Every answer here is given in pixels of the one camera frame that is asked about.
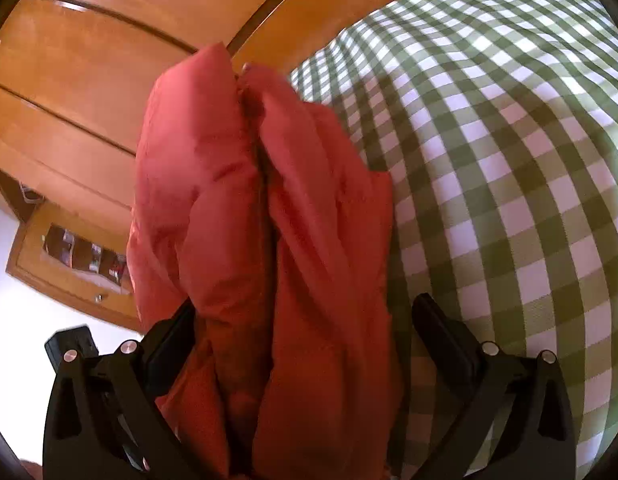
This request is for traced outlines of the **orange puffer jacket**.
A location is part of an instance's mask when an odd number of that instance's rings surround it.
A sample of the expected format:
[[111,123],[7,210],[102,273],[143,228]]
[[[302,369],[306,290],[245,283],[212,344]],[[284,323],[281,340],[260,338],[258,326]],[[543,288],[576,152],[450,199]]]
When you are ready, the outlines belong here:
[[330,107],[214,44],[155,82],[126,256],[144,327],[190,301],[157,404],[219,479],[384,479],[401,379],[386,304],[393,183]]

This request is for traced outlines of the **wooden shelf cabinet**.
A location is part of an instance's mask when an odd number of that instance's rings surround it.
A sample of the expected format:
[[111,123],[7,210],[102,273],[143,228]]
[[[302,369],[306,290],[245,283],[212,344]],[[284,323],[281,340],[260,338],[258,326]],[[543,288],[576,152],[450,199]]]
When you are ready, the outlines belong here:
[[44,202],[18,228],[6,271],[74,310],[138,332],[125,249],[126,237]]

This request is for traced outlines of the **large wooden wardrobe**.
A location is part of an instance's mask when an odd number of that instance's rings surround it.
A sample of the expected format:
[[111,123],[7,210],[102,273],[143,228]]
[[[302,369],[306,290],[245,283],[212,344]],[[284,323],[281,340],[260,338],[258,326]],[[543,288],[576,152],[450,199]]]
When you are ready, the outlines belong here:
[[291,70],[391,0],[12,0],[0,18],[0,169],[126,233],[144,107],[167,68],[220,42]]

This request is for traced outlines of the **green white checkered bedspread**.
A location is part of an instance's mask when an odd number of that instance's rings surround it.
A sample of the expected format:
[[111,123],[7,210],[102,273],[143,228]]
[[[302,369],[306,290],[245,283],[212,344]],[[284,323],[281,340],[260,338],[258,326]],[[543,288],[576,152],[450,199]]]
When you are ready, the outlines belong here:
[[576,474],[618,433],[618,30],[599,0],[395,0],[292,71],[394,183],[387,304],[413,474],[457,405],[411,324],[427,292],[476,338],[551,350]]

